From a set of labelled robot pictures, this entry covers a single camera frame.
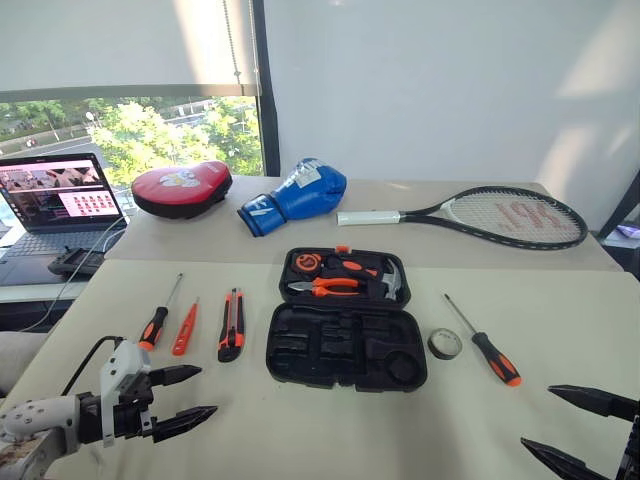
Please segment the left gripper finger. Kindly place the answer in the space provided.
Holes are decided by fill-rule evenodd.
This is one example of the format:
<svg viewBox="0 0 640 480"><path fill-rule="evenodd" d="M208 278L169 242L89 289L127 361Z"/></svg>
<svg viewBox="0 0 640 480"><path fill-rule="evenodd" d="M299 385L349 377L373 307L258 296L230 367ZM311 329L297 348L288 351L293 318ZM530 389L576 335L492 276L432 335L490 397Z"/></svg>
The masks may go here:
<svg viewBox="0 0 640 480"><path fill-rule="evenodd" d="M205 422L218 410L217 406L196 406L178 412L174 417L156 422L152 428L154 443L186 433Z"/></svg>
<svg viewBox="0 0 640 480"><path fill-rule="evenodd" d="M202 368L194 365L174 365L151 370L148 377L152 386L168 386L185 381L201 372Z"/></svg>

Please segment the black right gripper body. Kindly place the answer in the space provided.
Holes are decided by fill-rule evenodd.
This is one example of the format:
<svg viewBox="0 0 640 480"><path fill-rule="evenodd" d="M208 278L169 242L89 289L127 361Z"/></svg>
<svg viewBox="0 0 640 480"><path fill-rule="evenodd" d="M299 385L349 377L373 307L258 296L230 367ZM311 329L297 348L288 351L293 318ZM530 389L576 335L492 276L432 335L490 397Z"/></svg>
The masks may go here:
<svg viewBox="0 0 640 480"><path fill-rule="evenodd" d="M636 415L618 467L616 480L639 480L639 460L639 416Z"/></svg>

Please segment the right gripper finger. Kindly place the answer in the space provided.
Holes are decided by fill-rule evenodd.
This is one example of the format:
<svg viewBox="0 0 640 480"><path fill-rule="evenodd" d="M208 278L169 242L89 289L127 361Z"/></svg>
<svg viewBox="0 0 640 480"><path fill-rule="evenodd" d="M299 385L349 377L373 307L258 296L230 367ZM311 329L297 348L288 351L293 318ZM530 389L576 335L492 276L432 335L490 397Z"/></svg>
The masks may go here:
<svg viewBox="0 0 640 480"><path fill-rule="evenodd" d="M552 385L550 393L572 405L603 417L633 421L639 415L639 401L591 387Z"/></svg>
<svg viewBox="0 0 640 480"><path fill-rule="evenodd" d="M585 462L555 447L530 439L520 443L542 464L564 480L608 480L604 475L589 469Z"/></svg>

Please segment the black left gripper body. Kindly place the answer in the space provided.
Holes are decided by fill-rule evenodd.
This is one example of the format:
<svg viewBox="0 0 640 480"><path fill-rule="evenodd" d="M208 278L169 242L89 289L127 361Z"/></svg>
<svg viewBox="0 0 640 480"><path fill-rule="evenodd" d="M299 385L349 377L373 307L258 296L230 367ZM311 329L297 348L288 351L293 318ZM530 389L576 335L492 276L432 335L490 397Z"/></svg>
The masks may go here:
<svg viewBox="0 0 640 480"><path fill-rule="evenodd" d="M153 434L156 420L149 406L154 401L150 372L128 374L118 385L118 400L113 407L114 435L125 439Z"/></svg>

